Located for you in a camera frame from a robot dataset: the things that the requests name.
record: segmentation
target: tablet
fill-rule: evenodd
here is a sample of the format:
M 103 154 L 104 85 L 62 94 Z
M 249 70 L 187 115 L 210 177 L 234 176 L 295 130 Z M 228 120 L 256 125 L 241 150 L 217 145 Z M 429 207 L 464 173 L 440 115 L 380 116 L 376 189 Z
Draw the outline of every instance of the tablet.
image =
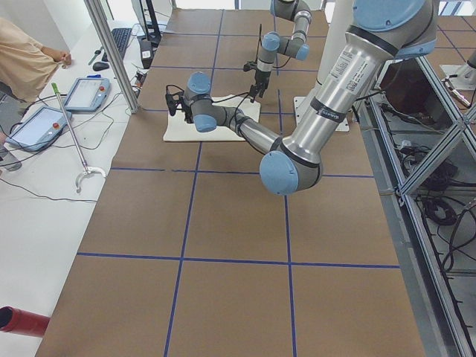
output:
M 77 78 L 64 101 L 65 108 L 70 112 L 95 112 L 110 89 L 107 78 Z
M 65 125 L 66 119 L 59 109 L 42 106 L 17 126 L 6 142 L 26 151 L 39 151 L 51 145 Z

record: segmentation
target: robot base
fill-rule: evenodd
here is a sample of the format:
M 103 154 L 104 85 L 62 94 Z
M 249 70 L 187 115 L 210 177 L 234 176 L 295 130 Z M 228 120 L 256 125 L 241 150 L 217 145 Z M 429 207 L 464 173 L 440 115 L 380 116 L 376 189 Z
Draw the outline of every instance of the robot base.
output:
M 440 65 L 440 67 L 442 71 L 445 72 L 445 76 L 447 77 L 452 74 L 455 74 L 456 71 L 461 66 L 460 65 Z M 463 82 L 458 77 L 450 78 L 449 81 L 451 82 L 451 85 L 453 86 L 453 88 L 456 89 L 457 91 L 474 91 L 476 88 L 476 84 L 470 84 L 467 81 Z
M 303 117 L 305 110 L 299 109 L 299 105 L 303 102 L 305 97 L 295 97 L 295 117 L 296 117 L 296 124 L 299 124 L 300 119 Z M 350 130 L 349 123 L 347 119 L 344 119 L 342 123 L 340 123 L 335 130 L 336 132 L 348 132 Z

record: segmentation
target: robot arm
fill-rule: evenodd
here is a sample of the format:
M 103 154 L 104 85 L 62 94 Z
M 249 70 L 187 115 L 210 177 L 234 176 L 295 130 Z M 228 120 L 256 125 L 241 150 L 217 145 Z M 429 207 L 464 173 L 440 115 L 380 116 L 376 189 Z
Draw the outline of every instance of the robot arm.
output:
M 396 3 L 354 1 L 347 45 L 290 136 L 281 138 L 237 108 L 212 106 L 210 80 L 203 73 L 189 79 L 184 106 L 191 108 L 199 131 L 227 126 L 265 154 L 260 175 L 272 193 L 288 195 L 310 188 L 322 175 L 322 148 L 383 63 L 421 56 L 434 47 L 438 0 L 400 0 L 400 13 L 395 11 Z
M 304 61 L 309 54 L 306 38 L 312 14 L 306 2 L 302 0 L 272 0 L 270 11 L 273 16 L 294 22 L 295 27 L 291 38 L 280 36 L 277 32 L 267 33 L 263 37 L 257 61 L 247 62 L 243 66 L 245 72 L 251 69 L 256 71 L 254 74 L 255 84 L 251 85 L 249 92 L 252 103 L 256 96 L 262 98 L 268 88 L 276 54 L 300 61 Z

